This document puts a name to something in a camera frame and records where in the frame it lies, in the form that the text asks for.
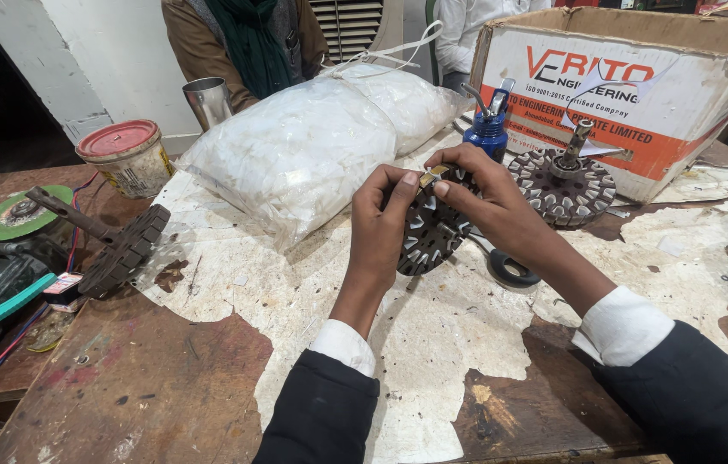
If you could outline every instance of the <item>white shirt cuff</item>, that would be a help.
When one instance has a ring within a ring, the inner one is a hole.
[[[600,364],[630,367],[662,343],[673,325],[648,299],[619,286],[587,311],[572,342]]]
[[[376,356],[367,341],[355,329],[335,319],[324,322],[309,349],[337,359],[368,377],[376,371]]]

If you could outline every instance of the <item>green scarf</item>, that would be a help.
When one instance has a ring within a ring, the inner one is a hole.
[[[224,31],[229,58],[244,85],[264,99],[293,84],[284,48],[269,28],[278,0],[205,0]]]

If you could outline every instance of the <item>white wall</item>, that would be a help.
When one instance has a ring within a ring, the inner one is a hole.
[[[73,143],[151,119],[180,153],[201,132],[160,0],[0,0],[0,44]]]
[[[152,119],[166,134],[201,131],[166,37],[160,0],[41,0],[114,121]]]
[[[106,108],[39,2],[0,0],[0,44],[73,143],[111,124]]]

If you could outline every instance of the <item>person's right hand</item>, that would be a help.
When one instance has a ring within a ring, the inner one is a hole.
[[[494,247],[532,269],[533,249],[547,245],[558,237],[551,227],[525,200],[510,172],[472,143],[462,143],[439,150],[424,163],[432,168],[441,163],[455,163],[473,174],[482,198],[449,181],[437,182],[436,196],[467,215]]]
[[[424,163],[431,168],[456,163],[473,174],[482,198],[441,180],[436,196],[467,215],[493,246],[534,271],[584,317],[616,285],[547,226],[525,200],[510,172],[470,143],[439,150]]]

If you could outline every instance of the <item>fingernail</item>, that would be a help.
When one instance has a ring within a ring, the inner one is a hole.
[[[432,186],[432,191],[439,196],[447,196],[448,190],[450,190],[450,184],[448,183],[436,183],[436,185]]]
[[[401,182],[415,185],[419,182],[419,174],[410,171],[409,173],[404,174],[404,177],[401,177]]]

